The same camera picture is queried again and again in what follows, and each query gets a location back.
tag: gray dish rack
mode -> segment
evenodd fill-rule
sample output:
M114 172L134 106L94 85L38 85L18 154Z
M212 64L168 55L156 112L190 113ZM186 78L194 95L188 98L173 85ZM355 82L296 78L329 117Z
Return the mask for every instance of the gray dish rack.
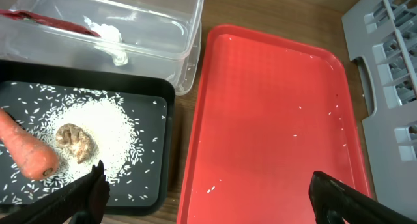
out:
M377 199L417 221L417 0L360 0L342 20Z

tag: plastic container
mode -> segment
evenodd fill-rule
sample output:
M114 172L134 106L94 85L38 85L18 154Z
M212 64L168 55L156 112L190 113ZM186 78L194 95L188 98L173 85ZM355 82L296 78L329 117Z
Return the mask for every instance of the plastic container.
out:
M21 61L159 77L175 87L188 86L180 77L187 71L195 72L188 70L184 60L192 49L199 50L193 45L200 42L194 40L202 7L203 0L18 0L11 10L27 10L87 28L85 19L89 18L118 28L122 42L2 20L2 54ZM98 48L122 53L128 63L117 66L111 55ZM188 62L197 61L194 56Z
M378 201L417 221L417 0L360 0L342 18L358 60Z
M343 65L313 46L213 29L177 223L315 223L316 170L371 195Z

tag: red tray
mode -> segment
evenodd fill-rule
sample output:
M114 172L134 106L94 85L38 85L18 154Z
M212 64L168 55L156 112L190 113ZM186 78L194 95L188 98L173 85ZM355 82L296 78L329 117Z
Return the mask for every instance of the red tray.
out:
M311 176L370 196L345 70L330 52L210 32L178 223L315 223Z

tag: mushroom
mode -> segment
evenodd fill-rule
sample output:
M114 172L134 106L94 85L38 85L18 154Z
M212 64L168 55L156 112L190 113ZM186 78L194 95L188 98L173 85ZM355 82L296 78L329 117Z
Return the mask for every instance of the mushroom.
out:
M79 164L88 160L93 153L93 140L74 124L61 126L57 131L56 140L59 148L69 150L77 157Z

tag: clear plastic container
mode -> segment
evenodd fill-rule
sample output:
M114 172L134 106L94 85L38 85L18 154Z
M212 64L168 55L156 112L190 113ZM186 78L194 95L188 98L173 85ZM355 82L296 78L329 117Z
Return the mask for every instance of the clear plastic container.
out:
M177 94L185 94L195 75L190 63L196 63L199 56L195 51L199 51L201 36L195 36L202 7L203 0L18 0L11 10L27 10L86 28L89 18L116 27L122 41L1 18L0 51L4 57L27 62L159 77L170 81ZM115 56L125 57L127 63L117 65Z

